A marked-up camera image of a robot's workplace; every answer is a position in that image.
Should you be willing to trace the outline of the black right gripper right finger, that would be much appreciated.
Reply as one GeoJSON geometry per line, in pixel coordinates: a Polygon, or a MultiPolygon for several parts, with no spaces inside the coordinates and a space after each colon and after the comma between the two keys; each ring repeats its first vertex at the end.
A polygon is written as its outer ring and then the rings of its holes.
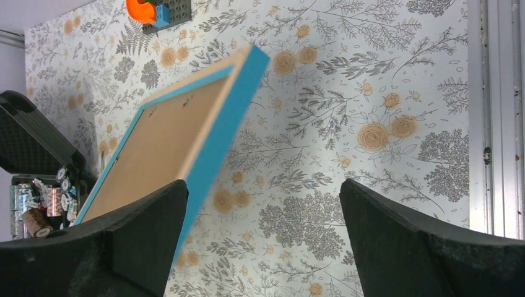
{"type": "Polygon", "coordinates": [[[524,241],[446,223],[353,179],[339,197],[365,296],[524,295],[524,241]]]}

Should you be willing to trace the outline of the blue wooden picture frame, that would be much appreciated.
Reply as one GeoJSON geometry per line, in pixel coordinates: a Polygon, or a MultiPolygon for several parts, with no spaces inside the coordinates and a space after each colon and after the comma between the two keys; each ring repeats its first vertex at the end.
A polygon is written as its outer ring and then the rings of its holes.
{"type": "MultiPolygon", "coordinates": [[[[265,74],[268,63],[269,56],[257,46],[252,45],[174,84],[186,85],[210,75],[218,77],[225,75],[228,78],[223,90],[223,102],[219,105],[219,112],[213,117],[209,132],[204,134],[205,139],[192,163],[189,174],[186,179],[182,179],[188,187],[189,202],[175,254],[179,253],[183,247],[201,207],[206,201],[207,193],[222,166],[238,127],[265,74]]],[[[148,98],[142,102],[137,113],[148,98]]],[[[136,122],[137,113],[129,127],[136,122]]]]}

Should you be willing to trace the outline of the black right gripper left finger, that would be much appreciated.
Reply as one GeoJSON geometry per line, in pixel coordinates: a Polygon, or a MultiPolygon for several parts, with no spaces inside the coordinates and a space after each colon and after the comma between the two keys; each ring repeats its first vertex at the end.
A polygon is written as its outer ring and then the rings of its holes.
{"type": "Polygon", "coordinates": [[[178,179],[42,239],[1,243],[1,295],[162,296],[187,200],[178,179]]]}

